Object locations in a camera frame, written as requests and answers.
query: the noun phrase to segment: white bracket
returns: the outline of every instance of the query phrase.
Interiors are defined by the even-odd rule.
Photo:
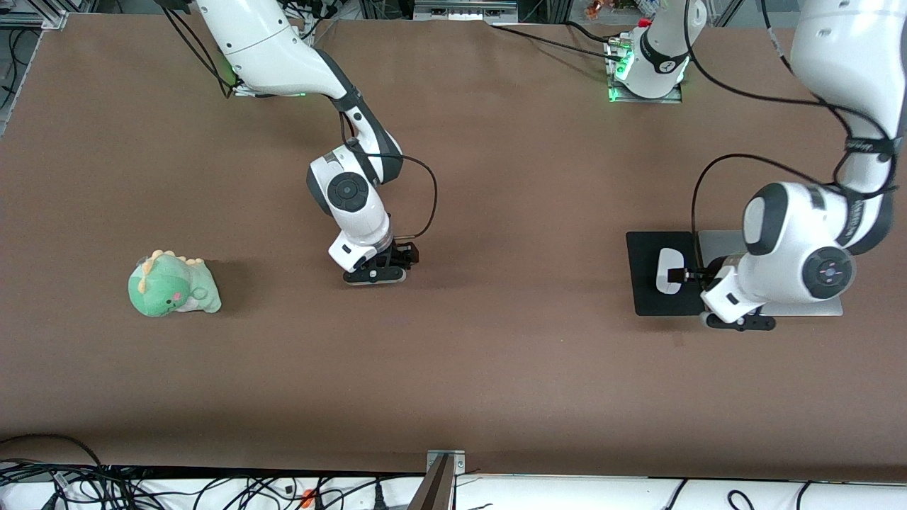
[[[466,452],[463,450],[428,450],[425,472],[428,472],[428,470],[432,468],[434,460],[443,454],[451,454],[453,456],[453,473],[455,475],[462,475],[466,472]]]

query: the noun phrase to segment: black cable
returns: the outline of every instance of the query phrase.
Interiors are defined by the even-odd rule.
[[[13,56],[13,79],[10,81],[8,87],[6,85],[0,85],[0,89],[6,91],[6,97],[4,98],[3,103],[0,103],[0,110],[3,110],[4,107],[6,107],[6,104],[9,103],[11,99],[13,99],[13,95],[15,94],[15,80],[19,77],[19,67],[15,60],[15,54],[13,52],[13,32],[14,30],[10,30],[7,37],[7,42],[9,43],[9,53]]]
[[[575,21],[567,20],[564,22],[564,24],[567,26],[572,26],[573,28],[579,30],[580,32],[582,32],[583,35],[585,35],[586,37],[589,37],[589,39],[591,39],[593,41],[597,41],[599,43],[604,43],[604,44],[607,44],[608,40],[611,37],[617,37],[620,35],[620,32],[618,32],[614,35],[605,35],[604,37],[601,37],[599,35],[595,35],[592,32],[586,30],[585,26],[580,25],[579,23],[576,23]]]
[[[309,28],[308,32],[302,34],[299,38],[305,39],[306,37],[309,37],[310,35],[314,34],[315,29],[318,28],[318,25],[320,25],[321,22],[324,21],[325,19],[326,18],[318,18],[317,20],[315,20],[315,23],[312,24],[312,28]]]
[[[163,11],[164,15],[167,17],[167,21],[170,22],[171,26],[173,27],[173,30],[175,30],[176,33],[180,36],[180,39],[182,39],[183,43],[185,43],[189,47],[189,49],[192,51],[192,53],[195,54],[195,57],[197,59],[199,59],[199,62],[201,62],[202,65],[205,66],[205,69],[207,69],[208,72],[217,79],[218,87],[220,88],[220,93],[223,94],[223,96],[225,98],[229,98],[230,95],[232,94],[233,90],[239,85],[240,81],[237,80],[236,83],[229,83],[226,80],[224,80],[220,76],[220,73],[218,73],[217,65],[214,64],[214,59],[211,58],[211,55],[208,53],[208,49],[201,42],[199,37],[195,34],[195,31],[192,30],[192,27],[190,27],[189,24],[187,24],[185,22],[185,20],[183,20],[182,17],[179,14],[177,14],[175,11],[171,11],[170,9],[166,9],[164,7],[162,7],[161,10]],[[189,31],[189,33],[192,35],[192,38],[195,40],[195,42],[201,48],[201,51],[205,54],[205,57],[208,58],[207,62],[205,61],[205,58],[203,58],[201,56],[201,54],[199,54],[198,50],[195,49],[195,46],[189,41],[189,38],[186,37],[186,35],[182,32],[182,30],[176,25],[176,21],[174,21],[174,18],[176,18],[176,21],[180,22],[180,25],[183,25],[186,28],[186,30]]]
[[[690,0],[685,0],[685,2],[684,2],[684,19],[687,19],[689,16],[689,2],[690,2]],[[821,98],[819,98],[821,100],[821,102],[813,102],[813,101],[804,101],[804,100],[799,100],[799,99],[789,99],[789,98],[784,98],[784,97],[761,95],[761,94],[757,94],[757,93],[749,93],[749,92],[740,90],[736,87],[733,87],[731,85],[721,82],[720,80],[718,80],[717,78],[712,76],[708,71],[706,71],[706,69],[703,68],[702,64],[696,58],[696,54],[693,52],[693,45],[692,45],[692,43],[690,43],[690,40],[689,40],[689,27],[686,24],[684,24],[683,32],[684,32],[684,41],[687,45],[687,52],[689,54],[690,62],[692,62],[696,66],[696,68],[699,70],[699,72],[703,76],[705,76],[710,82],[714,83],[715,85],[717,85],[731,93],[736,93],[738,95],[742,95],[742,96],[748,97],[750,99],[768,101],[771,103],[802,104],[802,105],[806,105],[806,106],[818,106],[821,108],[828,108],[833,113],[836,113],[837,111],[847,112],[852,115],[856,115],[857,117],[860,117],[861,119],[867,121],[879,132],[879,134],[885,140],[888,140],[888,141],[892,140],[892,137],[888,134],[888,132],[886,132],[884,130],[884,128],[874,118],[870,117],[869,115],[867,115],[865,113],[859,112],[853,108],[842,106],[840,104],[828,103],[825,100],[821,100]],[[840,120],[843,120],[840,117],[840,115],[836,115],[835,117],[839,118]],[[844,129],[848,132],[848,136],[851,136],[852,132],[850,130],[850,127],[846,126],[846,123],[844,123],[844,125],[845,125]],[[841,167],[844,165],[844,160],[846,160],[846,157],[847,157],[847,154],[845,155],[844,159],[839,163],[839,166],[836,168],[836,171],[834,173],[835,174],[834,183],[839,186],[840,186],[840,184],[839,184],[839,181],[837,180],[836,174],[840,172]],[[826,188],[826,189],[837,192],[838,194],[848,197],[848,199],[859,198],[860,200],[864,200],[864,201],[884,195],[885,193],[892,192],[897,189],[896,186],[893,186],[894,177],[897,173],[897,162],[898,162],[897,155],[892,155],[890,158],[889,171],[888,171],[888,175],[885,178],[885,182],[876,191],[872,191],[872,192],[868,192],[868,193],[856,192],[856,191],[852,191],[850,193],[844,193],[842,191],[836,191],[834,188]]]
[[[678,501],[678,497],[680,497],[680,491],[683,490],[684,485],[686,485],[688,481],[689,478],[680,480],[680,484],[674,489],[674,493],[671,494],[671,499],[668,501],[668,505],[665,506],[665,510],[673,510],[674,504]]]
[[[195,34],[195,31],[192,30],[192,27],[186,23],[186,20],[182,19],[182,16],[180,16],[180,14],[177,13],[176,11],[170,10],[170,14],[174,18],[176,18],[177,21],[180,22],[180,25],[182,25],[186,30],[189,31],[189,34],[192,36],[192,39],[194,39],[196,44],[199,45],[199,47],[201,48],[201,51],[205,54],[205,57],[208,59],[208,65],[206,65],[206,67],[208,67],[211,74],[213,74],[214,77],[216,77],[218,79],[220,90],[222,92],[224,91],[224,87],[226,87],[227,92],[224,93],[224,96],[229,99],[230,92],[232,92],[233,88],[236,85],[230,84],[229,82],[227,82],[227,80],[220,77],[220,72],[218,71],[218,67],[216,64],[214,64],[214,59],[211,58],[211,54],[208,53],[208,48],[205,47],[205,44],[203,44],[201,42],[201,39],[199,39],[198,35]]]
[[[339,498],[337,498],[337,499],[331,501],[330,503],[328,503],[327,505],[325,505],[324,510],[327,510],[331,505],[333,505],[333,504],[336,503],[337,501],[341,501],[341,502],[342,502],[348,495],[351,495],[351,494],[353,494],[353,493],[355,493],[355,492],[357,492],[357,491],[360,491],[360,490],[362,490],[362,489],[364,489],[364,488],[366,488],[366,487],[369,487],[369,486],[371,486],[371,485],[377,484],[377,483],[379,483],[379,482],[385,482],[385,481],[387,481],[387,480],[394,480],[394,479],[396,479],[396,478],[407,478],[407,477],[410,477],[410,476],[412,476],[412,475],[408,475],[408,474],[407,474],[407,475],[388,475],[388,476],[379,476],[378,478],[372,480],[371,482],[366,482],[366,483],[364,483],[364,484],[362,484],[362,485],[358,485],[358,486],[353,487],[352,489],[346,491],[345,493],[343,493],[342,496],[340,496]]]
[[[26,441],[30,439],[56,439],[60,441],[66,441],[72,443],[82,449],[85,454],[92,458],[92,461],[97,465],[101,465],[101,459],[98,458],[97,454],[94,453],[94,450],[88,447],[82,441],[76,439],[75,437],[66,436],[63,434],[22,434],[21,436],[12,436],[0,441],[0,446],[9,445],[11,443],[17,443],[19,441]]]
[[[580,52],[581,54],[590,54],[590,55],[593,55],[593,56],[598,56],[598,57],[603,58],[603,59],[605,59],[605,60],[613,60],[613,61],[615,61],[615,62],[617,62],[617,61],[620,60],[620,57],[618,57],[618,56],[616,56],[616,55],[600,54],[600,53],[598,53],[598,52],[592,52],[592,51],[589,51],[589,50],[584,50],[584,49],[578,48],[578,47],[576,47],[576,46],[570,46],[569,44],[558,43],[557,41],[552,41],[551,39],[545,39],[545,38],[539,37],[538,35],[526,34],[525,32],[520,32],[519,30],[513,30],[513,29],[508,28],[508,27],[506,27],[506,26],[491,25],[491,28],[496,28],[496,29],[498,29],[498,30],[503,30],[504,32],[510,32],[511,34],[517,34],[517,35],[521,35],[521,36],[523,36],[523,37],[528,37],[528,38],[533,39],[533,40],[535,40],[535,41],[540,41],[540,42],[546,43],[546,44],[552,44],[552,45],[558,46],[558,47],[560,47],[560,48],[564,48],[564,49],[567,49],[567,50],[572,50],[572,51],[574,51],[574,52]]]
[[[739,506],[736,505],[736,503],[734,502],[734,496],[736,496],[736,495],[739,495],[740,497],[743,498],[744,501],[746,501],[748,508],[740,508]],[[749,500],[749,496],[745,495],[744,493],[742,493],[736,489],[727,493],[727,504],[734,510],[756,510],[753,507],[753,502]]]
[[[13,60],[15,60],[16,62],[18,62],[19,64],[28,65],[28,62],[19,60],[19,56],[18,56],[18,54],[15,52],[15,49],[16,49],[16,47],[18,47],[18,45],[19,45],[19,39],[21,39],[23,35],[25,35],[25,34],[35,34],[35,35],[37,35],[38,37],[40,37],[40,33],[41,33],[41,31],[39,31],[39,30],[20,30],[20,31],[19,31],[19,34],[16,35],[15,39],[13,39],[13,42],[9,45],[9,53],[13,56]]]
[[[766,30],[768,31],[768,37],[772,40],[772,45],[775,47],[775,51],[778,52],[778,58],[781,59],[781,64],[784,64],[787,68],[787,71],[790,74],[794,74],[794,69],[791,68],[790,62],[787,61],[784,51],[781,49],[781,43],[778,42],[777,37],[775,37],[775,30],[772,28],[772,21],[768,18],[768,9],[766,8],[766,0],[759,0],[759,3],[762,6],[762,19],[766,23]],[[820,97],[818,94],[810,92],[810,94],[818,101],[819,103],[825,105],[828,108],[828,111],[834,115],[834,118],[838,120],[841,124],[841,127],[844,128],[844,131],[847,133],[847,138],[853,138],[853,130],[851,130],[850,125],[847,121],[838,113],[834,107],[829,104],[825,99]]]
[[[806,489],[813,484],[812,480],[807,480],[800,490],[796,492],[796,510],[800,510],[800,504],[803,502],[803,493],[806,492]]]
[[[696,263],[698,264],[698,267],[700,269],[704,269],[705,266],[704,266],[703,260],[702,260],[702,252],[699,247],[699,236],[698,236],[698,230],[697,230],[697,226],[696,226],[696,203],[697,203],[698,196],[699,196],[699,187],[702,186],[702,181],[705,180],[706,175],[708,174],[708,172],[710,170],[712,170],[712,168],[715,167],[715,165],[719,164],[720,162],[722,162],[724,160],[730,160],[730,159],[734,159],[734,158],[754,160],[754,161],[763,162],[763,163],[772,165],[772,166],[776,167],[777,169],[791,173],[791,174],[799,177],[800,179],[803,179],[804,181],[810,182],[817,186],[821,186],[822,188],[824,188],[832,193],[836,193],[836,194],[842,195],[844,197],[847,196],[847,194],[844,191],[842,191],[838,188],[829,186],[828,184],[818,181],[816,178],[814,178],[810,175],[806,175],[805,173],[795,170],[781,162],[777,162],[775,160],[771,160],[771,159],[763,157],[763,156],[757,156],[755,154],[744,154],[744,153],[739,153],[739,152],[725,154],[724,156],[719,156],[719,157],[715,158],[714,160],[712,160],[708,165],[706,165],[706,168],[703,169],[703,171],[699,174],[699,178],[696,180],[696,186],[693,187],[693,200],[690,201],[690,212],[689,212],[690,233],[693,234],[693,251],[696,254]]]
[[[690,2],[690,0],[685,0],[685,2],[684,2],[684,19],[688,19],[688,16],[689,16],[689,2]],[[684,35],[684,41],[687,44],[687,53],[689,55],[690,62],[692,62],[693,65],[696,66],[696,68],[699,70],[699,72],[703,76],[705,76],[707,80],[709,80],[711,83],[714,83],[715,85],[725,89],[728,92],[742,95],[742,96],[748,97],[750,99],[769,101],[771,103],[802,104],[805,106],[818,106],[820,108],[827,108],[829,105],[831,105],[836,110],[840,110],[842,112],[847,112],[847,113],[860,117],[861,119],[863,119],[863,120],[867,121],[869,124],[871,124],[883,138],[885,138],[887,140],[892,139],[891,136],[889,136],[888,133],[884,130],[882,125],[879,124],[874,118],[870,117],[869,115],[867,115],[863,112],[859,112],[853,108],[849,108],[847,106],[842,106],[840,104],[822,104],[819,102],[805,101],[802,99],[790,99],[790,98],[786,98],[786,97],[774,97],[771,95],[750,93],[750,92],[738,89],[734,86],[728,85],[724,82],[721,82],[715,76],[712,76],[712,74],[710,74],[708,71],[706,71],[706,69],[699,62],[699,59],[697,59],[696,54],[693,52],[693,44],[690,43],[690,40],[689,40],[689,26],[687,24],[684,24],[683,35]]]
[[[352,131],[353,124],[346,117],[346,115],[341,113],[340,114],[340,137],[343,139],[343,144],[346,146],[346,148],[349,151],[355,152],[355,153],[358,153],[358,154],[361,154],[364,156],[369,156],[369,157],[394,158],[394,159],[398,159],[398,160],[407,160],[410,162],[414,162],[414,163],[418,164],[419,166],[421,166],[422,168],[424,168],[425,171],[428,172],[428,175],[432,178],[432,188],[434,189],[434,197],[432,198],[432,213],[428,216],[428,221],[425,223],[425,226],[420,231],[418,231],[418,233],[416,233],[416,234],[394,236],[394,239],[395,240],[413,240],[418,237],[421,237],[423,234],[425,234],[428,231],[429,228],[431,228],[432,222],[434,221],[434,214],[438,210],[438,180],[437,180],[437,178],[435,178],[434,172],[432,171],[431,167],[429,167],[427,164],[417,160],[416,158],[414,158],[412,156],[407,156],[406,154],[392,154],[392,153],[384,153],[384,152],[368,153],[368,152],[359,151],[358,149],[354,149],[346,141],[346,124],[347,123],[349,123],[350,131]]]

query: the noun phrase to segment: white object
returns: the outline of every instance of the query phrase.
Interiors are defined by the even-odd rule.
[[[662,294],[677,294],[680,284],[668,281],[668,270],[685,267],[683,253],[672,248],[662,248],[658,253],[658,270],[655,273],[655,288]]]
[[[897,134],[905,16],[905,0],[810,0],[800,15],[791,51],[796,76],[829,103],[864,113],[885,130],[879,133],[864,119],[841,112],[855,138]],[[891,171],[891,161],[878,153],[856,152],[844,166],[841,184],[875,192]],[[810,303],[840,295],[855,276],[851,253],[864,253],[887,235],[889,200],[846,199],[801,183],[769,184],[746,206],[747,253],[725,261],[723,280],[704,292],[703,300],[730,323],[768,302]],[[737,304],[727,299],[726,289]]]
[[[663,3],[652,25],[636,27],[629,33],[632,56],[623,71],[615,77],[639,97],[657,99],[671,92],[680,82],[689,63],[687,42],[684,39],[684,3],[689,0]],[[702,0],[689,7],[687,27],[693,44],[706,26],[708,10]]]
[[[205,24],[242,78],[247,93],[320,93],[329,97],[356,128],[350,135],[356,135],[359,154],[345,145],[338,147],[311,163],[307,179],[322,210],[341,229],[328,253],[344,270],[355,270],[393,240],[390,218],[375,189],[399,173],[399,145],[333,59],[300,40],[275,0],[198,0],[198,4]],[[358,175],[367,182],[362,187],[364,207],[358,207],[358,203],[357,208],[337,206],[329,199],[331,180],[341,173]]]

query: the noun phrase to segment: metal bracket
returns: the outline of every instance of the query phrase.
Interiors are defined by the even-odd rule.
[[[466,468],[463,450],[429,450],[428,473],[406,510],[450,510],[456,476]]]
[[[455,475],[462,475],[466,472],[466,452],[463,450],[428,450],[425,471],[429,471],[432,468],[434,460],[443,454],[450,454],[453,456],[453,473]]]

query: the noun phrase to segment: green led light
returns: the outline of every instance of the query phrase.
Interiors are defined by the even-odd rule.
[[[618,79],[625,80],[627,79],[627,74],[629,73],[629,67],[633,65],[633,52],[627,52],[627,54],[620,59],[620,65],[618,65],[616,75]]]

